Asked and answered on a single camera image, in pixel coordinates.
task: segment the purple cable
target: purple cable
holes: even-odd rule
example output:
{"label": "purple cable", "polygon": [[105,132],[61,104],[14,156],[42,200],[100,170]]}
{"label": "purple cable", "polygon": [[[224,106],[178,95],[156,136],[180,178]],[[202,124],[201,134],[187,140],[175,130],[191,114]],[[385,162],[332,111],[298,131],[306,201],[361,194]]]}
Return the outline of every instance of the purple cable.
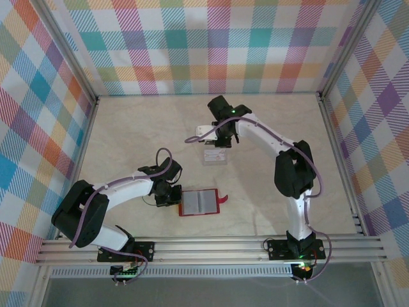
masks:
{"label": "purple cable", "polygon": [[88,207],[89,207],[89,204],[91,203],[91,201],[95,197],[95,195],[97,195],[100,191],[102,191],[104,189],[107,189],[108,187],[112,187],[114,185],[121,184],[123,182],[129,182],[129,181],[134,181],[134,180],[138,180],[138,179],[149,179],[149,178],[152,178],[152,177],[161,176],[162,174],[164,174],[165,172],[168,171],[168,169],[171,167],[172,161],[173,161],[172,153],[167,148],[164,148],[164,147],[159,148],[158,151],[156,152],[156,161],[158,160],[159,153],[162,150],[165,150],[169,154],[169,158],[170,158],[169,164],[166,166],[166,168],[163,171],[160,171],[159,173],[152,174],[152,175],[144,175],[144,176],[137,176],[137,177],[129,176],[129,177],[124,177],[124,178],[121,178],[121,179],[117,179],[117,180],[114,180],[112,182],[109,182],[108,184],[103,185],[102,187],[99,187],[97,190],[95,190],[91,194],[91,196],[88,198],[87,202],[85,203],[84,210],[82,210],[81,217],[79,219],[79,223],[78,223],[78,227],[77,227],[77,231],[76,231],[76,233],[74,235],[74,238],[72,239],[72,242],[70,244],[70,248],[72,248],[75,245],[75,243],[77,242],[77,240],[79,238],[79,235],[80,235],[81,230],[82,230],[82,226],[84,224],[85,215],[86,215]]}
{"label": "purple cable", "polygon": [[315,195],[305,195],[304,198],[304,217],[305,217],[305,222],[307,223],[308,228],[312,231],[315,232],[319,235],[323,235],[324,237],[327,238],[328,240],[328,244],[329,244],[329,252],[328,252],[328,257],[327,260],[324,263],[324,266],[322,267],[322,269],[312,278],[309,279],[310,280],[314,280],[316,279],[319,275],[321,275],[323,273],[323,271],[327,268],[327,265],[330,261],[331,255],[332,255],[332,242],[330,237],[323,232],[317,232],[309,223],[309,218],[308,218],[308,202],[307,202],[307,198],[317,198],[319,196],[322,195],[323,190],[324,190],[324,185],[323,185],[323,180],[321,177],[320,172],[318,171],[317,167],[314,165],[314,163],[310,160],[310,158],[308,158],[308,156],[303,153],[301,150],[299,150],[297,147],[295,147],[292,144],[289,144],[287,142],[285,142],[285,140],[283,140],[282,138],[280,138],[277,134],[275,134],[274,132],[272,132],[268,127],[264,126],[263,124],[260,124],[259,122],[255,121],[255,120],[251,120],[250,118],[246,118],[246,117],[230,117],[227,120],[224,120],[223,122],[219,123],[217,126],[215,126],[211,131],[203,134],[202,136],[192,136],[190,138],[187,138],[185,140],[185,143],[187,144],[192,144],[195,142],[198,142],[202,139],[204,139],[206,136],[210,135],[211,133],[215,132],[217,129],[219,129],[221,126],[227,124],[228,122],[231,122],[233,120],[243,120],[245,122],[249,122],[254,124],[255,126],[258,126],[260,128],[262,128],[265,132],[267,132],[269,135],[271,135],[274,139],[278,140],[279,142],[281,142],[282,144],[290,147],[291,149],[293,149],[294,151],[296,151],[298,154],[300,154],[307,162],[308,164],[311,166],[311,168],[314,170],[315,174],[317,174],[317,178],[318,178],[318,182],[320,183],[320,191],[315,194]]}
{"label": "purple cable", "polygon": [[[114,250],[114,249],[105,248],[105,247],[103,247],[103,246],[102,246],[102,248],[104,248],[104,249],[107,250],[107,251],[110,251],[111,253],[116,253],[116,254],[118,254],[118,255],[136,257],[136,258],[142,259],[142,260],[145,262],[145,266],[143,267],[142,271],[139,272],[137,276],[135,276],[135,277],[131,278],[130,280],[128,280],[128,281],[126,282],[127,284],[133,283],[140,275],[143,274],[143,272],[144,272],[144,271],[146,270],[146,268],[148,267],[148,259],[146,259],[146,258],[143,257],[142,255],[131,254],[131,253],[124,253],[124,252],[122,252],[122,251],[116,251],[116,250]],[[118,282],[118,280],[116,279],[117,275],[118,275],[118,273],[115,273],[115,274],[114,274],[114,281],[115,281],[116,283]]]}

